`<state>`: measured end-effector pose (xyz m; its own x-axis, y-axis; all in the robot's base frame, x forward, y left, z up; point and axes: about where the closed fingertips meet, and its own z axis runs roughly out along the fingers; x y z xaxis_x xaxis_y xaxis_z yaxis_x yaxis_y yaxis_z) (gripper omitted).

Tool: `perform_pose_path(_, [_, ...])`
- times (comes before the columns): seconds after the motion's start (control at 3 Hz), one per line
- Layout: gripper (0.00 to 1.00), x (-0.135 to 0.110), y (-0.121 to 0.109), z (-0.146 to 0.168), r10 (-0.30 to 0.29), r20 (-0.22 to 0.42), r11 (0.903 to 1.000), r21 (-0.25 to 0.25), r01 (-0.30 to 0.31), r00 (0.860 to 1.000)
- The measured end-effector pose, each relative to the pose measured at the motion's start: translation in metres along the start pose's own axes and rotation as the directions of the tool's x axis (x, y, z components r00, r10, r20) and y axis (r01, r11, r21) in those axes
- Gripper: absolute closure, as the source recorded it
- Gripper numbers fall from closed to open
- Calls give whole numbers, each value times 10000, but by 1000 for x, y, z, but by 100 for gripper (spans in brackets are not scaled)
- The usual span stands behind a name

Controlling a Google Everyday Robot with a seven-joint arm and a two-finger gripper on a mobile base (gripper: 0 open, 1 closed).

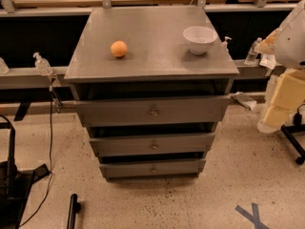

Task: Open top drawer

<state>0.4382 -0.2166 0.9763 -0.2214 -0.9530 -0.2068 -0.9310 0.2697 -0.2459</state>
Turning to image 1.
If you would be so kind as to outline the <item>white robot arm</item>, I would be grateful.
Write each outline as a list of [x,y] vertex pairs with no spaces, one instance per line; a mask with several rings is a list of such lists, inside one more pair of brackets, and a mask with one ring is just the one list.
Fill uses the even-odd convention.
[[300,1],[255,49],[272,54],[286,68],[280,76],[272,76],[267,84],[266,103],[257,129],[269,134],[279,130],[305,101],[305,1]]

